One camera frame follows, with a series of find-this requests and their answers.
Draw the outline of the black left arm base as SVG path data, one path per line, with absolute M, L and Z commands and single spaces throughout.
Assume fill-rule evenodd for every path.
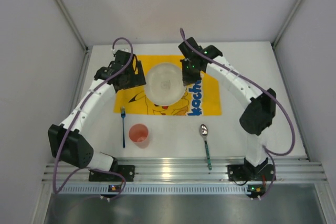
M 133 182 L 135 176 L 134 165 L 119 165 L 117 170 L 113 172 L 99 172 L 97 170 L 90 170 L 90 182 Z

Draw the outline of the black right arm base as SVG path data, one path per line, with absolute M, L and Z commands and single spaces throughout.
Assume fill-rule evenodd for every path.
M 228 165 L 228 179 L 230 182 L 270 182 L 275 174 L 274 166 L 267 164 L 261 167 L 247 167 L 246 165 Z

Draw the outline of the blue plastic fork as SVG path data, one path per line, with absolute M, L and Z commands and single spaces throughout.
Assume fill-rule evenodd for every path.
M 124 129 L 124 119 L 125 119 L 125 107 L 120 108 L 120 115 L 122 118 L 122 147 L 125 148 L 125 129 Z

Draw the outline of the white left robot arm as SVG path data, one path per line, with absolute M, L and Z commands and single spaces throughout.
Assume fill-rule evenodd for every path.
M 98 118 L 104 105 L 120 90 L 146 84 L 143 68 L 135 54 L 118 50 L 107 67 L 97 70 L 79 104 L 58 125 L 51 125 L 48 138 L 52 156 L 77 168 L 113 171 L 115 157 L 94 149 L 87 130 Z

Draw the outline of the cream round plate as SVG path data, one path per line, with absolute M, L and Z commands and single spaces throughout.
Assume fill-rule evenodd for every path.
M 154 104 L 169 106 L 178 102 L 185 93 L 182 69 L 172 63 L 160 63 L 145 76 L 144 93 Z

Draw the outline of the pink plastic cup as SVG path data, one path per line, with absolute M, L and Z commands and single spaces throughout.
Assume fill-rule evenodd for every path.
M 149 130 L 144 124 L 135 124 L 129 130 L 130 140 L 139 148 L 147 148 L 149 140 Z

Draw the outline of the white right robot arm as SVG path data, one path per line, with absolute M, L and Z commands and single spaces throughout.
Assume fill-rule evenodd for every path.
M 227 61 L 223 53 L 213 45 L 202 48 L 193 37 L 178 46 L 184 59 L 183 84 L 200 81 L 201 72 L 221 83 L 242 105 L 244 111 L 239 123 L 247 133 L 247 152 L 244 158 L 244 175 L 241 180 L 255 180 L 262 176 L 268 164 L 261 133 L 270 127 L 275 117 L 275 102 L 262 91 L 241 78 L 240 73 Z

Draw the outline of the metal spoon green handle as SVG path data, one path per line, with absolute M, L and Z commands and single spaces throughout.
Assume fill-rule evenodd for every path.
M 208 136 L 208 128 L 205 124 L 201 124 L 199 127 L 199 134 L 202 137 L 205 145 L 206 159 L 207 159 L 207 167 L 209 170 L 212 170 L 211 157 L 209 153 L 207 136 Z

